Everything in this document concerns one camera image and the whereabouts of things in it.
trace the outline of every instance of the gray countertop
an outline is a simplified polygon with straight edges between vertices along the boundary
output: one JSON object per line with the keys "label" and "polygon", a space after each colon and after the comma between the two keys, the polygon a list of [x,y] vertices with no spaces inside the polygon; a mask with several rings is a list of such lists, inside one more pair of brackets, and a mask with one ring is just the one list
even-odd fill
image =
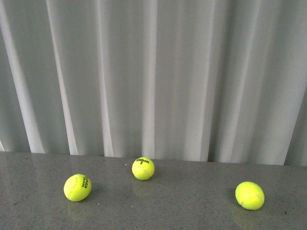
{"label": "gray countertop", "polygon": [[[134,160],[0,152],[0,229],[307,229],[306,167],[153,160],[155,174],[139,181]],[[71,202],[63,186],[77,173],[92,191]],[[262,187],[261,209],[236,202],[243,181]]]}

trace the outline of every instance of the yellow tennis ball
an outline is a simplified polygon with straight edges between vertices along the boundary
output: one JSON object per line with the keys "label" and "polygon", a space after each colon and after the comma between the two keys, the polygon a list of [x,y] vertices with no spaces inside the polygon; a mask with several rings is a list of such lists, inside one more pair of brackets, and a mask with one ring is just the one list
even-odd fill
{"label": "yellow tennis ball", "polygon": [[64,194],[71,201],[81,201],[91,192],[92,183],[85,175],[76,174],[68,178],[64,185]]}
{"label": "yellow tennis ball", "polygon": [[140,157],[133,163],[132,173],[139,180],[148,180],[154,174],[154,163],[147,157]]}
{"label": "yellow tennis ball", "polygon": [[243,208],[257,210],[264,203],[264,193],[259,185],[242,182],[236,188],[236,200]]}

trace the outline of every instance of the white curtain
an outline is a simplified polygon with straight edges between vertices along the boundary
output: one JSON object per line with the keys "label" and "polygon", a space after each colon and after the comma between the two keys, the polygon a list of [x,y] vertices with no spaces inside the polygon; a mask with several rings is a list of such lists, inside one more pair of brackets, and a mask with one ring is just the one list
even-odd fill
{"label": "white curtain", "polygon": [[0,0],[0,150],[307,165],[306,0]]}

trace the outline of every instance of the printed logo on ball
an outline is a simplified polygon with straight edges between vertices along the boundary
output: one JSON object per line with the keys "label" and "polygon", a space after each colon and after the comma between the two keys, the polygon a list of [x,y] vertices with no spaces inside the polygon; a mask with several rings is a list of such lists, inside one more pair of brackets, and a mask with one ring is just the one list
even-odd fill
{"label": "printed logo on ball", "polygon": [[137,159],[136,161],[140,161],[140,162],[141,162],[140,164],[143,164],[143,162],[146,162],[146,163],[148,163],[148,164],[149,164],[149,161],[144,160],[144,159]]}
{"label": "printed logo on ball", "polygon": [[88,178],[86,176],[83,177],[83,183],[82,183],[82,187],[87,188],[88,185]]}

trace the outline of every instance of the curtain fold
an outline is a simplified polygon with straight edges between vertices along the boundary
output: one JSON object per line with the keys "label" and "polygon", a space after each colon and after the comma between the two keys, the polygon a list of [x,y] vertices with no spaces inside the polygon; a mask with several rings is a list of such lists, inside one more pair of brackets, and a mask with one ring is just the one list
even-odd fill
{"label": "curtain fold", "polygon": [[307,1],[0,0],[0,151],[307,165]]}

